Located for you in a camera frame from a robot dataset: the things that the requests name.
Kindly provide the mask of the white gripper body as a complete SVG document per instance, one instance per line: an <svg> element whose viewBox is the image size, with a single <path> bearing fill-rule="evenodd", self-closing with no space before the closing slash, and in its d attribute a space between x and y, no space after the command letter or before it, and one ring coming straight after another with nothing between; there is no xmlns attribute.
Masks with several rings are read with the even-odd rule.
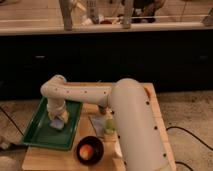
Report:
<svg viewBox="0 0 213 171"><path fill-rule="evenodd" d="M58 118L63 123L67 123L69 119L69 113L67 112L65 107L61 108L48 108L48 117L51 121Z"/></svg>

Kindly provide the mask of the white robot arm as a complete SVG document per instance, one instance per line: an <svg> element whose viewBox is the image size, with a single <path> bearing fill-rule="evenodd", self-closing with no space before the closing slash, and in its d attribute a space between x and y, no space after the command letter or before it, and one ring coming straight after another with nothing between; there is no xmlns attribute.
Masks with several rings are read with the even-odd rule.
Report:
<svg viewBox="0 0 213 171"><path fill-rule="evenodd" d="M110 86L80 86L55 75L40 92L52 114L61 114L66 100L108 107L114 114L126 171L172 171L148 95L138 81L125 78Z"/></svg>

